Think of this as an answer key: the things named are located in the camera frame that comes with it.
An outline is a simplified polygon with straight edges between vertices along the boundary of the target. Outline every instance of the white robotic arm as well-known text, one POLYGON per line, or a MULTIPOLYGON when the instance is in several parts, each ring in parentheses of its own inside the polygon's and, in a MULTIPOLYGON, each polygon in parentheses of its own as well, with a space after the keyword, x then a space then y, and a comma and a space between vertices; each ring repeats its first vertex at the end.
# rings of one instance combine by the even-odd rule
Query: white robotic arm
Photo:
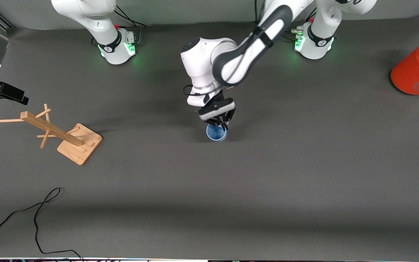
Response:
POLYGON ((242 82, 254 63, 290 27, 291 22, 314 0, 266 0, 264 15, 249 36, 237 45, 230 38, 195 38, 181 51, 181 58, 192 87, 187 103, 202 107, 200 119, 227 129, 235 111, 232 98, 222 91, 242 82))
POLYGON ((316 60, 331 50, 334 33, 342 22, 342 12, 363 15, 377 0, 316 0, 318 12, 314 21, 297 27, 295 51, 305 58, 316 60))
POLYGON ((83 25, 98 42, 101 55, 111 64, 125 63, 135 55, 135 36, 123 28, 116 29, 106 18, 91 19, 113 13, 115 0, 51 0, 56 12, 83 25))

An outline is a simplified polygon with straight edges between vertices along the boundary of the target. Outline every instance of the wooden base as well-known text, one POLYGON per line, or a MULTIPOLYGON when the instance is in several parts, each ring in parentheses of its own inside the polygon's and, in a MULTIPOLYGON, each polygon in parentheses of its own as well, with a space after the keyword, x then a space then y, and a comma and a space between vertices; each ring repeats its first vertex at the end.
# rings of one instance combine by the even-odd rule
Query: wooden base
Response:
POLYGON ((91 131, 83 124, 76 124, 72 130, 78 129, 71 133, 71 135, 85 142, 83 146, 75 146, 67 141, 63 141, 58 146, 58 152, 67 156, 76 164, 82 166, 87 162, 88 158, 93 154, 95 149, 103 140, 103 137, 91 131))

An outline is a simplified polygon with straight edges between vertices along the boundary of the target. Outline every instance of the gray wall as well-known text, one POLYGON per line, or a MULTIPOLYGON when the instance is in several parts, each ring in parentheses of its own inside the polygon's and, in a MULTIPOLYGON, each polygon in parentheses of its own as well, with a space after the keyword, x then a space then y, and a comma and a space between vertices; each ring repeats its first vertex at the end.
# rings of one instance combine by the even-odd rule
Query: gray wall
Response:
MULTIPOLYGON (((198 22, 254 20, 254 0, 117 0, 128 15, 146 25, 189 24, 198 22)), ((314 4, 300 16, 305 18, 314 4)), ((50 0, 0 0, 0 12, 17 27, 32 29, 81 28, 74 21, 56 13, 50 0)), ((345 13, 344 19, 407 18, 419 15, 419 0, 378 0, 363 16, 345 13)), ((114 23, 129 25, 115 14, 114 23)))

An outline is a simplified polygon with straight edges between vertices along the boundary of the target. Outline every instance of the gray table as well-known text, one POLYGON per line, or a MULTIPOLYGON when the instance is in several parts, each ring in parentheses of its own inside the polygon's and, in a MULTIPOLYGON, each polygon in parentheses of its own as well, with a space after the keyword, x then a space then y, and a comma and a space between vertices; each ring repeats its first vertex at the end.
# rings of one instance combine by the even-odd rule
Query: gray table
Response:
MULTIPOLYGON (((36 128, 0 124, 0 221, 63 186, 39 217, 47 251, 419 261, 419 96, 388 82, 419 45, 419 17, 345 21, 320 61, 276 43, 227 93, 237 111, 226 141, 212 143, 181 93, 180 48, 196 36, 241 41, 252 27, 148 27, 120 66, 86 30, 14 31, 0 81, 30 103, 0 101, 0 118, 48 103, 53 123, 81 122, 104 140, 77 166, 56 151, 60 141, 41 150, 36 128)), ((0 257, 41 255, 32 217, 0 229, 0 257)))

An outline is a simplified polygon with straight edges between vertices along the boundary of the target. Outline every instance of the blue cup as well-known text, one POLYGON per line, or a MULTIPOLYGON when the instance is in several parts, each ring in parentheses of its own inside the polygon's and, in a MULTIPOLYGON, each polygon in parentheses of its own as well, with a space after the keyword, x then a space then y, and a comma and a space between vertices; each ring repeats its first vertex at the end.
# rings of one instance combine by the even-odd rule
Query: blue cup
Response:
POLYGON ((224 139, 226 139, 226 136, 227 136, 227 129, 224 130, 222 127, 208 124, 208 126, 206 127, 206 135, 212 141, 216 141, 216 142, 224 141, 224 139))

